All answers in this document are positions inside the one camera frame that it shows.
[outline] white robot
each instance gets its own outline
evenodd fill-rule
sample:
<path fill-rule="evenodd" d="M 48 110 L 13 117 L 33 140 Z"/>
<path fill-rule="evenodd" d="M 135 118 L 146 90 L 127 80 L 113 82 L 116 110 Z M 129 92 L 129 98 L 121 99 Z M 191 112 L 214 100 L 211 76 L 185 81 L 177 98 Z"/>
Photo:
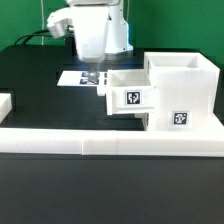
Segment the white robot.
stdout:
<path fill-rule="evenodd" d="M 89 81 L 98 79 L 105 53 L 133 49 L 128 44 L 128 24 L 123 18 L 123 0 L 66 0 L 69 8 L 52 13 L 48 29 L 53 37 L 64 36 L 68 25 L 74 28 L 78 57 L 88 66 Z"/>

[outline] white block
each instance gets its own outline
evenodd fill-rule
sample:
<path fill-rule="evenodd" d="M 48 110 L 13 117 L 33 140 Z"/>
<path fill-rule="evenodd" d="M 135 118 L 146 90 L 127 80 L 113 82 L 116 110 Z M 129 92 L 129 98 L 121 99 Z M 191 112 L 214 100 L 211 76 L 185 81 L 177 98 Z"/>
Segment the white block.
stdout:
<path fill-rule="evenodd" d="M 12 109 L 11 94 L 0 93 L 0 123 Z"/>

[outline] cable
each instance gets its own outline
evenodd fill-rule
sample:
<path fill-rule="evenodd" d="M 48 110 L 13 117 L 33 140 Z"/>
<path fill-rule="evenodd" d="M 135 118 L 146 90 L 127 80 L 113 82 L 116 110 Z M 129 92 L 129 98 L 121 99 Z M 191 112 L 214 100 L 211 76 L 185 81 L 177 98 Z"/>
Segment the cable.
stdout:
<path fill-rule="evenodd" d="M 130 0 L 127 0 L 127 15 L 126 15 L 126 22 L 128 23 L 129 20 L 129 10 L 130 10 Z"/>
<path fill-rule="evenodd" d="M 17 43 L 20 41 L 20 40 L 22 40 L 22 39 L 24 39 L 24 38 L 29 38 L 29 40 L 31 39 L 31 38 L 33 38 L 33 37 L 52 37 L 51 35 L 44 35 L 44 34 L 30 34 L 30 35 L 24 35 L 24 36 L 22 36 L 22 37 L 20 37 L 20 38 L 18 38 L 16 41 L 15 41 L 15 43 L 14 43 L 14 45 L 17 45 Z"/>
<path fill-rule="evenodd" d="M 35 35 L 35 34 L 42 34 L 42 33 L 48 33 L 49 32 L 49 30 L 48 29 L 44 29 L 44 30 L 38 30 L 38 31 L 36 31 L 36 32 L 34 32 L 33 34 Z M 27 37 L 23 42 L 22 42 L 22 44 L 23 45 L 25 45 L 30 39 L 32 39 L 33 37 L 32 36 L 29 36 L 29 37 Z"/>

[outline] open box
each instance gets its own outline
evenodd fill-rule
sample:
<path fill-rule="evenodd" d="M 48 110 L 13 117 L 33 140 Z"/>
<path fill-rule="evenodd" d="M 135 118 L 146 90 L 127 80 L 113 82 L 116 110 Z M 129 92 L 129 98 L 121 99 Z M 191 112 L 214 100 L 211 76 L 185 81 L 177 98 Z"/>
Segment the open box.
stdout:
<path fill-rule="evenodd" d="M 108 72 L 107 114 L 138 114 L 146 130 L 204 129 L 219 71 L 200 53 L 145 53 L 144 69 Z"/>

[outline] black cable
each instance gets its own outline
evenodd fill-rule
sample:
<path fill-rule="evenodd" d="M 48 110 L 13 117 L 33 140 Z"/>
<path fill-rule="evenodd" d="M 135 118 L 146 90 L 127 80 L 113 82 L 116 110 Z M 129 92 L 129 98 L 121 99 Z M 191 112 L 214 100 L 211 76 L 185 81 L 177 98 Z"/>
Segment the black cable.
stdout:
<path fill-rule="evenodd" d="M 36 32 L 34 32 L 33 34 L 42 34 L 42 33 L 48 33 L 49 30 L 48 29 L 44 29 L 44 30 L 38 30 Z M 33 36 L 29 36 L 27 37 L 23 42 L 22 42 L 22 45 L 25 45 L 30 39 L 32 39 Z"/>
<path fill-rule="evenodd" d="M 24 39 L 24 38 L 33 38 L 33 37 L 52 37 L 51 35 L 44 35 L 44 34 L 30 34 L 30 35 L 24 35 L 24 36 L 22 36 L 22 37 L 20 37 L 20 38 L 18 38 L 16 41 L 15 41 L 15 43 L 14 43 L 14 45 L 17 45 L 17 43 L 20 41 L 20 40 L 22 40 L 22 39 Z"/>

